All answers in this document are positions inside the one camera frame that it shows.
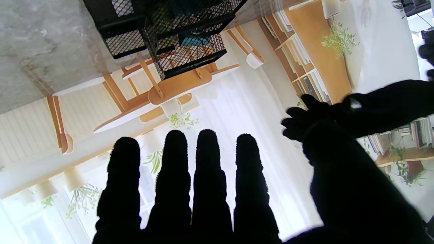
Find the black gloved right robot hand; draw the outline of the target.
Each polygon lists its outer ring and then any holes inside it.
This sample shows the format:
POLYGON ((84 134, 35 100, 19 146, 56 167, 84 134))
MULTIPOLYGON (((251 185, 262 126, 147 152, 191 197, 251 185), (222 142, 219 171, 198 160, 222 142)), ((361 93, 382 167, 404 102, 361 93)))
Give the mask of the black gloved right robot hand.
MULTIPOLYGON (((283 123, 285 136, 302 134, 303 151, 314 167, 310 192, 323 222, 287 244, 430 243, 414 207, 336 123, 320 121, 308 129, 292 119, 283 123)), ((215 132, 205 129, 197 138, 193 207, 187 152, 185 135, 170 131, 155 203, 141 229, 140 148, 134 138, 119 138, 107 166, 93 244, 281 243, 254 137, 237 138, 234 213, 226 201, 226 175, 215 132)))

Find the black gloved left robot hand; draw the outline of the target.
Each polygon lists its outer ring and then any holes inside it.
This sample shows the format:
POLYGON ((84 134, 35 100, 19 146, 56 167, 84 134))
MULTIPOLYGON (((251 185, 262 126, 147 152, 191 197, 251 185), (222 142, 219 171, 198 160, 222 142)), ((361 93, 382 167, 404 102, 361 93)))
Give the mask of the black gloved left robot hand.
POLYGON ((321 138, 350 141, 403 126, 434 111, 433 81, 403 80, 371 91, 352 93, 336 104, 312 95, 301 99, 307 107, 287 109, 283 135, 304 144, 321 138))

